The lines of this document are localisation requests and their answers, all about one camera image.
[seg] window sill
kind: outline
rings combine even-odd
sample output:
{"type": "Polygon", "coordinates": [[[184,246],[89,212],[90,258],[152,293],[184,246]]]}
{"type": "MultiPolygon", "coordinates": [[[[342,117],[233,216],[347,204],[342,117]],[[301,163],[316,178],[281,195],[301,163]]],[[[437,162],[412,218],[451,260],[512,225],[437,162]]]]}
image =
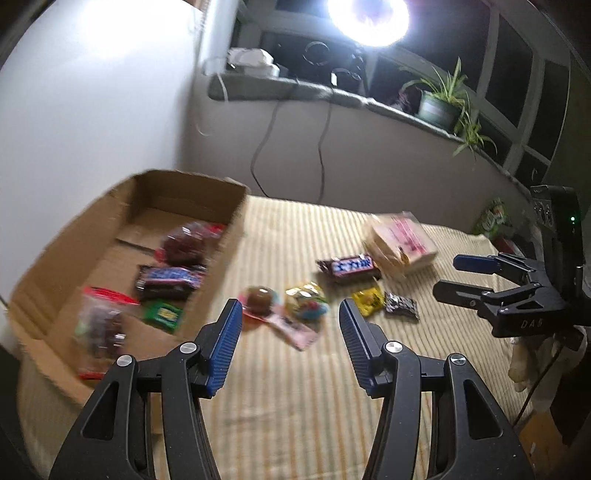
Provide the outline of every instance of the window sill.
{"type": "MultiPolygon", "coordinates": [[[[234,72],[224,72],[221,74],[221,77],[228,93],[228,101],[230,102],[269,102],[277,100],[299,102],[325,101],[345,108],[355,108],[358,110],[366,109],[377,115],[413,125],[425,132],[438,135],[439,137],[446,138],[455,143],[462,143],[462,139],[459,137],[449,134],[445,130],[428,124],[412,115],[384,105],[372,98],[365,98],[336,88],[332,89],[324,85],[304,82],[301,80],[296,81],[274,77],[259,78],[234,72]]],[[[212,100],[225,101],[224,91],[217,76],[213,76],[209,82],[207,94],[212,100]]],[[[513,178],[509,172],[483,151],[479,151],[478,154],[493,165],[503,176],[509,179],[523,195],[530,198],[529,191],[520,182],[513,178]]]]}

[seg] spider plant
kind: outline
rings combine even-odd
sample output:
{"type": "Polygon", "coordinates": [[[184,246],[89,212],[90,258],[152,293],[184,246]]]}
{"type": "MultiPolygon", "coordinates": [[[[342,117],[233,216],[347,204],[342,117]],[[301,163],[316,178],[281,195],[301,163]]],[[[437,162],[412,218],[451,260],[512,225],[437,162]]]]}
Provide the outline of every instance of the spider plant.
{"type": "Polygon", "coordinates": [[[495,152],[498,155],[499,151],[496,148],[495,142],[492,140],[491,137],[487,137],[486,135],[480,134],[480,129],[482,126],[480,122],[472,122],[470,120],[470,104],[468,103],[468,109],[464,110],[464,115],[460,118],[460,121],[456,125],[456,129],[454,133],[457,135],[460,130],[463,130],[463,143],[457,147],[454,152],[453,156],[455,157],[460,152],[469,148],[476,159],[476,150],[481,150],[484,148],[485,142],[491,143],[493,147],[495,147],[495,152]]]}
{"type": "MultiPolygon", "coordinates": [[[[411,72],[412,70],[406,67],[402,67],[401,70],[405,70],[407,72],[411,72]]],[[[405,83],[402,86],[402,91],[406,90],[408,87],[412,85],[426,85],[428,88],[431,89],[431,92],[426,92],[426,94],[431,95],[432,97],[442,100],[443,102],[449,103],[450,105],[456,106],[462,109],[462,114],[466,108],[466,102],[468,99],[468,95],[464,87],[464,81],[467,79],[466,75],[462,75],[462,61],[458,57],[456,62],[456,68],[451,75],[449,72],[447,73],[447,78],[444,80],[439,72],[435,67],[433,67],[435,74],[439,81],[432,81],[426,78],[419,78],[410,80],[409,82],[405,83]]]]}

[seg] metal screw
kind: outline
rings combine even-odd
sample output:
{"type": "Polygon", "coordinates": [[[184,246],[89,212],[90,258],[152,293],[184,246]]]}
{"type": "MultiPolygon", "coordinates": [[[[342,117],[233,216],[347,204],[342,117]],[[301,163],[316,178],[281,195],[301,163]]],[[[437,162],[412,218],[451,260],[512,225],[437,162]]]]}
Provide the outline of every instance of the metal screw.
{"type": "Polygon", "coordinates": [[[193,342],[187,342],[181,345],[181,353],[193,353],[195,350],[197,350],[197,345],[195,345],[193,342]]]}
{"type": "Polygon", "coordinates": [[[454,365],[466,365],[466,357],[459,353],[452,353],[449,359],[454,365]]]}
{"type": "Polygon", "coordinates": [[[388,342],[386,343],[386,350],[390,353],[400,353],[402,352],[402,344],[398,342],[388,342]]]}
{"type": "Polygon", "coordinates": [[[132,361],[132,358],[130,355],[121,355],[118,359],[117,359],[117,365],[119,365],[120,367],[127,367],[132,361]]]}

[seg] beige blanket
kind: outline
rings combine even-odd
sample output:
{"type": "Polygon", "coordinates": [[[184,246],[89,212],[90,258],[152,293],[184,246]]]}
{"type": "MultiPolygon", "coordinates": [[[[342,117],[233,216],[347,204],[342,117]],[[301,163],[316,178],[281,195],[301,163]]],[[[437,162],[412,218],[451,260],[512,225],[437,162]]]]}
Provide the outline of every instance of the beige blanket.
{"type": "MultiPolygon", "coordinates": [[[[314,261],[362,252],[366,214],[251,197],[246,234],[213,302],[215,320],[225,301],[249,285],[279,292],[313,278],[314,261]]],[[[524,399],[507,377],[510,345],[491,336],[475,312],[440,304],[431,289],[440,278],[503,290],[511,284],[496,276],[454,270],[456,254],[489,255],[484,237],[441,226],[425,226],[440,254],[405,283],[383,287],[418,301],[418,323],[372,318],[389,339],[419,355],[445,358],[464,353],[509,418],[524,399]]],[[[381,401],[359,388],[339,329],[339,303],[371,284],[327,289],[331,311],[319,340],[299,352],[266,325],[245,324],[223,389],[203,400],[209,439],[223,479],[359,479],[378,422],[381,401]]],[[[27,449],[47,476],[77,408],[24,358],[18,396],[27,449]]],[[[423,395],[415,478],[425,478],[430,444],[430,396],[423,395]]],[[[168,478],[161,438],[156,436],[158,478],[168,478]]]]}

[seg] yellow candy package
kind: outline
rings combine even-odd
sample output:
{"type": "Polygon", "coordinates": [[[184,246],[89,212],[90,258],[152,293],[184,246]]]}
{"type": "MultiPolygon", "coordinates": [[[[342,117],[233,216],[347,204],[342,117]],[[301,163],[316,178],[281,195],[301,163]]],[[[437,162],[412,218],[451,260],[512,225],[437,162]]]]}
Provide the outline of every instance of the yellow candy package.
{"type": "Polygon", "coordinates": [[[308,282],[285,291],[285,308],[293,317],[314,321],[329,311],[322,289],[314,282],[308,282]]]}
{"type": "Polygon", "coordinates": [[[369,317],[373,312],[384,307],[384,294],[379,287],[355,292],[352,297],[361,315],[364,317],[369,317]]]}

